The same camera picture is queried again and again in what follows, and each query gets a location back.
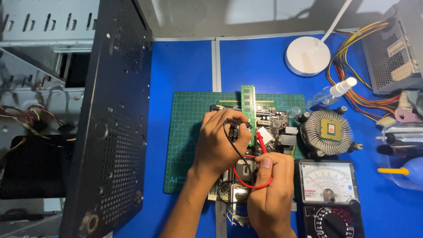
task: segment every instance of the white spray nozzle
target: white spray nozzle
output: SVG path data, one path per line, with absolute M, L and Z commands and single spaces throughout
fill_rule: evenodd
M 330 88 L 330 94 L 334 97 L 340 97 L 356 84 L 357 80 L 353 77 L 349 77 L 346 80 L 332 86 L 332 88 Z

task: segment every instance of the red wire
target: red wire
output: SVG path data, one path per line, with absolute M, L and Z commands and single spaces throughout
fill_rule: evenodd
M 258 140 L 258 142 L 259 142 L 259 144 L 260 144 L 260 148 L 261 148 L 261 151 L 263 152 L 263 154 L 264 154 L 264 153 L 267 153 L 267 151 L 266 151 L 266 146 L 264 145 L 264 142 L 263 142 L 263 136 L 261 136 L 261 135 L 260 135 L 260 132 L 257 132 L 257 140 Z M 255 156 L 252 156 L 252 155 L 244 155 L 244 157 L 255 158 Z M 261 186 L 251 186 L 251 185 L 248 185 L 248 184 L 244 183 L 244 182 L 241 180 L 241 178 L 238 176 L 238 173 L 236 172 L 235 166 L 234 166 L 234 167 L 232 167 L 232 169 L 233 169 L 233 172 L 234 172 L 234 174 L 235 174 L 236 178 L 239 180 L 239 182 L 240 182 L 242 185 L 244 185 L 245 187 L 247 187 L 247 188 L 252 188 L 252 189 L 261 189 L 261 188 L 267 187 L 267 186 L 269 186 L 269 184 L 271 183 L 271 181 L 272 181 L 272 179 L 273 179 L 273 176 L 270 176 L 270 179 L 269 179 L 269 181 L 268 181 L 266 184 L 263 184 L 263 185 L 261 185 Z

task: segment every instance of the spray bottle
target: spray bottle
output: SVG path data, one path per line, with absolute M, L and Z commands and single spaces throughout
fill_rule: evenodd
M 322 91 L 316 93 L 311 97 L 305 104 L 307 111 L 318 111 L 320 109 L 326 109 L 330 105 L 341 99 L 351 87 L 357 84 L 357 80 L 353 77 L 349 77 L 346 80 L 335 84 L 334 86 L 328 86 Z

